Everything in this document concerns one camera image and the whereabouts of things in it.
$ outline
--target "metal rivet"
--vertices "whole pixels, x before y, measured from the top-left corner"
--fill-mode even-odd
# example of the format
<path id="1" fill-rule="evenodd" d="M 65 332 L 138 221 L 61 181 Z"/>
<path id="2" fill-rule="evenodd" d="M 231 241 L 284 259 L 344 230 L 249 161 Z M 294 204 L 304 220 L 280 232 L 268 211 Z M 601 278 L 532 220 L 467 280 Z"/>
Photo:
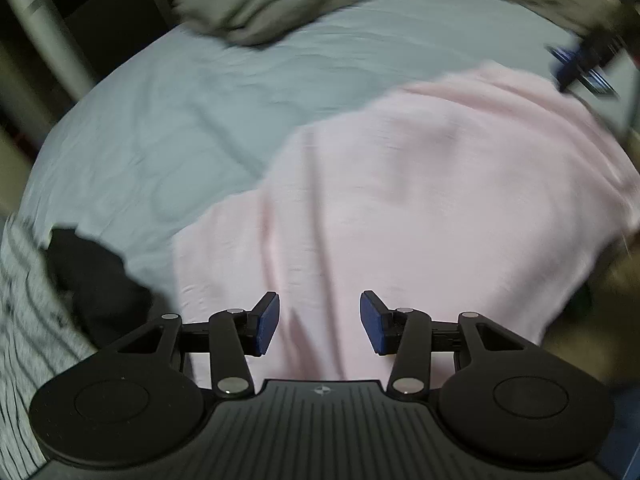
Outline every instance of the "metal rivet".
<path id="1" fill-rule="evenodd" d="M 424 383 L 414 377 L 396 379 L 392 386 L 394 390 L 397 390 L 401 394 L 416 394 L 424 390 Z"/>
<path id="2" fill-rule="evenodd" d="M 244 392 L 249 387 L 249 383 L 242 377 L 226 377 L 218 381 L 218 389 L 229 395 Z"/>

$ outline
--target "bed sheet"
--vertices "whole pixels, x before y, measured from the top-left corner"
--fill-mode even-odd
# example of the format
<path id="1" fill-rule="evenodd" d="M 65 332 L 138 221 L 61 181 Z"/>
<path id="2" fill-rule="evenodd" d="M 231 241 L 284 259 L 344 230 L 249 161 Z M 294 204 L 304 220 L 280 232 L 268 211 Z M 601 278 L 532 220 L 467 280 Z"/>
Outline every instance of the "bed sheet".
<path id="1" fill-rule="evenodd" d="M 43 243 L 53 225 L 78 225 L 123 254 L 132 276 L 172 308 L 173 234 L 213 202 L 255 187 L 296 126 L 485 59 L 549 77 L 544 45 L 569 42 L 559 27 L 498 0 L 371 0 L 264 49 L 177 27 L 55 126 L 20 214 Z M 618 124 L 633 73 L 621 59 L 610 81 L 624 98 L 600 103 Z"/>

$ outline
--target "light blue bed sheet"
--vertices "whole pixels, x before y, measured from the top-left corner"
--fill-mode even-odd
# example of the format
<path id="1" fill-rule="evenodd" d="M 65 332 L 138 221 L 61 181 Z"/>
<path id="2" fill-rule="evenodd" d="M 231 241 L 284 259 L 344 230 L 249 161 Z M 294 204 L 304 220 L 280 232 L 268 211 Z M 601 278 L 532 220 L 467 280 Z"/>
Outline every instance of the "light blue bed sheet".
<path id="1" fill-rule="evenodd" d="M 77 224 L 174 303 L 172 235 L 255 187 L 296 126 L 486 59 L 549 77 L 547 43 L 570 44 L 571 35 L 498 0 L 371 0 L 262 50 L 178 27 L 53 129 L 20 213 L 43 242 L 53 225 Z M 613 72 L 626 97 L 603 110 L 620 124 L 634 70 L 623 58 Z"/>

